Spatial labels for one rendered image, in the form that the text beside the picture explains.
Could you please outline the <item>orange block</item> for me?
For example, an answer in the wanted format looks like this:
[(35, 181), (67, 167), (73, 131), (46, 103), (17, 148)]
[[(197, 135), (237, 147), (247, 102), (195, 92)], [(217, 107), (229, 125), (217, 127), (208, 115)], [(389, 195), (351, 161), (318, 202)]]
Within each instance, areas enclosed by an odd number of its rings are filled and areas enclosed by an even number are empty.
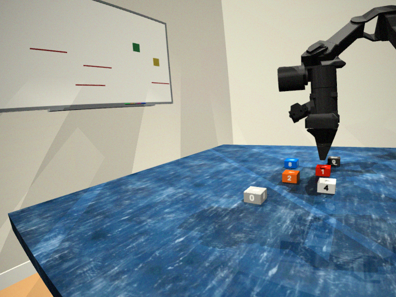
[(300, 171), (297, 170), (285, 170), (282, 173), (282, 182), (286, 183), (297, 183), (300, 179)]

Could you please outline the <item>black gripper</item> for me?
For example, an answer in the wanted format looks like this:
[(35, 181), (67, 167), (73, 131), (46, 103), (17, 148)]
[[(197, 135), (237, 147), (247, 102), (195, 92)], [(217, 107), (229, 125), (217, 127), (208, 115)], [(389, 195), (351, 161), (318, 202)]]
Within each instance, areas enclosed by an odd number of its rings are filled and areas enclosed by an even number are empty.
[(315, 137), (319, 159), (322, 161), (327, 158), (340, 123), (337, 91), (337, 87), (323, 87), (311, 89), (310, 93), (317, 114), (310, 112), (305, 119), (305, 128)]

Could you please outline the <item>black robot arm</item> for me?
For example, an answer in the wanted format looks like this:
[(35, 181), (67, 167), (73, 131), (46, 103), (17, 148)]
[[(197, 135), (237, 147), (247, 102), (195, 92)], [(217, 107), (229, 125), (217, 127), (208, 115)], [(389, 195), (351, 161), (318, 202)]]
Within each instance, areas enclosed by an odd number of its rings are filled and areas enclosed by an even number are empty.
[[(374, 34), (364, 32), (365, 23), (377, 17)], [(338, 56), (355, 40), (365, 38), (372, 42), (389, 41), (396, 49), (396, 5), (375, 7), (361, 16), (352, 17), (349, 23), (328, 40), (319, 40), (301, 55), (301, 65), (283, 66), (277, 69), (278, 90), (305, 90), (308, 82), (311, 89), (337, 88), (337, 70), (346, 65)], [(294, 123), (317, 114), (314, 99), (300, 105), (290, 106), (289, 117)]]

